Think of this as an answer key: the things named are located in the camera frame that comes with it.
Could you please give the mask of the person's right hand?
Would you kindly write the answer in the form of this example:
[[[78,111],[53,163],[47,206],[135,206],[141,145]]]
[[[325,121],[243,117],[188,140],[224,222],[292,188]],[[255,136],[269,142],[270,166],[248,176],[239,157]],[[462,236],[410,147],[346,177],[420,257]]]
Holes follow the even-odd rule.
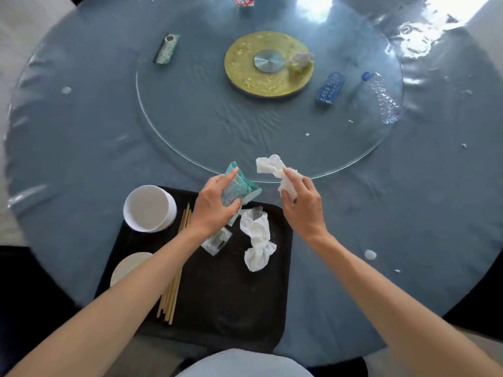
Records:
[[[284,169],[285,175],[294,184],[297,191],[296,218],[287,220],[294,231],[309,245],[328,235],[326,229],[322,199],[312,180],[290,168]],[[290,199],[285,190],[281,192],[281,199]]]

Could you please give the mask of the person's left hand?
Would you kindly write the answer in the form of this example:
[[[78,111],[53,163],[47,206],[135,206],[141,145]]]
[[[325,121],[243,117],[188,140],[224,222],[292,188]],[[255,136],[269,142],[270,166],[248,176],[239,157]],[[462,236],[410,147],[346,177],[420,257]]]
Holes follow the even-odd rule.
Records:
[[[191,221],[187,226],[188,232],[199,245],[230,221],[224,220],[224,206],[221,196],[238,171],[239,168],[235,167],[228,174],[209,178],[204,188],[199,192]]]

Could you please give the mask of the teal plastic wrapper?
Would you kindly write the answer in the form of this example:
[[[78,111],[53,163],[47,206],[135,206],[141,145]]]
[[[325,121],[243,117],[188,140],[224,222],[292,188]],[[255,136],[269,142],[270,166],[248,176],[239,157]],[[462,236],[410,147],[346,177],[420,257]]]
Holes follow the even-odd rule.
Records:
[[[241,207],[258,197],[262,192],[253,181],[247,179],[239,170],[231,180],[226,189],[222,192],[221,201],[224,207],[233,204],[236,199],[242,201]]]

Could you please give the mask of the white tissue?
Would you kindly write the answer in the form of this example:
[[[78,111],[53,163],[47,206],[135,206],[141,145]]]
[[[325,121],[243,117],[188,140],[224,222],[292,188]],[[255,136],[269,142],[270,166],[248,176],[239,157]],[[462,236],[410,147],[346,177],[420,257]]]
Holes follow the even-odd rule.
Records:
[[[256,158],[255,164],[257,173],[271,174],[280,179],[280,186],[278,187],[280,193],[285,190],[291,202],[297,199],[298,194],[294,188],[294,184],[285,175],[284,169],[286,166],[277,154],[273,154],[269,158]]]

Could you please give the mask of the person's left forearm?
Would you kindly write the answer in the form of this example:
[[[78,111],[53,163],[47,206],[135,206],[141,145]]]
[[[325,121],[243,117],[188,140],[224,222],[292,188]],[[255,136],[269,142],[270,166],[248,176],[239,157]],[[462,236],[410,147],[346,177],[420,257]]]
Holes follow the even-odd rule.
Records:
[[[209,236],[190,225],[60,326],[5,377],[103,377],[183,264]]]

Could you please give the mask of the person's right forearm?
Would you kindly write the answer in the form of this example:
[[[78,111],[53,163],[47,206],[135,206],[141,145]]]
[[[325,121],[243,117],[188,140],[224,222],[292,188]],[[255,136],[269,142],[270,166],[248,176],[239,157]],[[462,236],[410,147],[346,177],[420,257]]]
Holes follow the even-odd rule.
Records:
[[[463,333],[412,298],[326,230],[305,237],[416,377],[503,377],[503,368]]]

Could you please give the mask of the twisted white napkin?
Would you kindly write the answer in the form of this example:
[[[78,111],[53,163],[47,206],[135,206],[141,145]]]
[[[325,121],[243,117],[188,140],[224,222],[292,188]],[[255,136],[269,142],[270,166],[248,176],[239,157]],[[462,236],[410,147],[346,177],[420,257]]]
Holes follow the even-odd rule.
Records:
[[[271,242],[267,213],[262,206],[240,211],[240,229],[250,238],[251,247],[244,253],[244,262],[250,272],[265,268],[277,249]]]

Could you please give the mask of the white bowl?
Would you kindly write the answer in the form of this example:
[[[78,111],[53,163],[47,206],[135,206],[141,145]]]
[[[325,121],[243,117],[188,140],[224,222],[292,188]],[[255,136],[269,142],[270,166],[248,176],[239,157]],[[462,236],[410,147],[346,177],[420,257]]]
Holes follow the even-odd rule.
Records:
[[[168,228],[177,217],[177,212],[173,196],[154,185],[133,190],[123,206],[125,223],[140,233],[156,233]]]

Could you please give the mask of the black serving tray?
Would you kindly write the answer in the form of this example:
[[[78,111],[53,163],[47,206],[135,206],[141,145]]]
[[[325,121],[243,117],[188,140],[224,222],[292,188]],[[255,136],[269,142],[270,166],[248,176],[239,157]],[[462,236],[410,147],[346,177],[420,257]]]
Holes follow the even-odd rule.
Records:
[[[293,231],[280,206],[250,202],[245,208],[257,206],[268,214],[271,241],[277,245],[266,267],[248,270],[244,253],[250,238],[237,220],[218,254],[198,248],[183,266],[172,323],[169,316],[157,316],[158,300],[138,334],[212,350],[273,352],[285,330]]]

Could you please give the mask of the bundle of wooden chopsticks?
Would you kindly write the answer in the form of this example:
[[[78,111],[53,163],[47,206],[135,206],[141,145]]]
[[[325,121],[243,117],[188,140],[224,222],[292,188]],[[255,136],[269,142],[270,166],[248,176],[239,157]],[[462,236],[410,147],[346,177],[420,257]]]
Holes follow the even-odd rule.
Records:
[[[179,225],[178,234],[186,228],[188,222],[190,221],[190,217],[192,215],[191,202],[187,203],[186,208],[184,209],[181,223]],[[181,281],[183,267],[181,266],[173,280],[170,282],[168,287],[165,289],[163,294],[160,297],[160,303],[158,306],[158,310],[156,313],[156,318],[162,318],[164,323],[171,325],[173,323],[174,309],[177,302],[179,284]]]

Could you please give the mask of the gold turntable base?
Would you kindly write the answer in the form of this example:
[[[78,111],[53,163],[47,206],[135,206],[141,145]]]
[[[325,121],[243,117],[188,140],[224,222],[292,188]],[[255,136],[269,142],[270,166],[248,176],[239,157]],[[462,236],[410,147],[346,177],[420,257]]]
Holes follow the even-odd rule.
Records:
[[[296,53],[310,52],[303,42],[279,31],[257,31],[238,38],[224,56],[224,69],[240,90],[259,97],[280,98],[298,92],[310,81],[313,72],[292,80],[286,66],[272,74],[260,72],[254,57],[262,50],[279,51],[285,61]]]

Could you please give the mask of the small crumpled tissue wad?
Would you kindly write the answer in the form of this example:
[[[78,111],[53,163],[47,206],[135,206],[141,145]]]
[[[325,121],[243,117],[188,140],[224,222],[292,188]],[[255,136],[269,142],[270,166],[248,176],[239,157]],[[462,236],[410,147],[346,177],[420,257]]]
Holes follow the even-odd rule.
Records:
[[[312,52],[296,53],[285,62],[288,69],[289,78],[300,79],[306,75],[311,75],[314,70],[315,55]]]

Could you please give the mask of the empty clear plastic bottle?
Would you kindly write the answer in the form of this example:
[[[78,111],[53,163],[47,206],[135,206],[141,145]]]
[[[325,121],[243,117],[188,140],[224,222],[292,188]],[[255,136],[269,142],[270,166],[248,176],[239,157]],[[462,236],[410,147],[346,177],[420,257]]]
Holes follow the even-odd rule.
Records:
[[[401,115],[401,107],[388,91],[383,76],[366,71],[361,75],[361,80],[361,93],[370,109],[379,113],[382,123],[396,123]]]

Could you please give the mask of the person's light grey clothing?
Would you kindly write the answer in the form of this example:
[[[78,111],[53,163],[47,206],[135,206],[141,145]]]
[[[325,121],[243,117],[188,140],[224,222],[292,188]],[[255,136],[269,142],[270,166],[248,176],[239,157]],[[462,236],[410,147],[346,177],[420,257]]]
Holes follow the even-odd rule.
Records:
[[[296,361],[273,354],[228,349],[207,356],[174,377],[314,377]]]

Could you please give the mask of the green and white packet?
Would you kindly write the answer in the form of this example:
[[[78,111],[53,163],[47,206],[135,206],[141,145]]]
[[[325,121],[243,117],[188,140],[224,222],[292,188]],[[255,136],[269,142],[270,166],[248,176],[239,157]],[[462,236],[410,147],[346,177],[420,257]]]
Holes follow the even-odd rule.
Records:
[[[169,64],[180,37],[179,34],[166,34],[154,56],[153,62],[160,65]]]

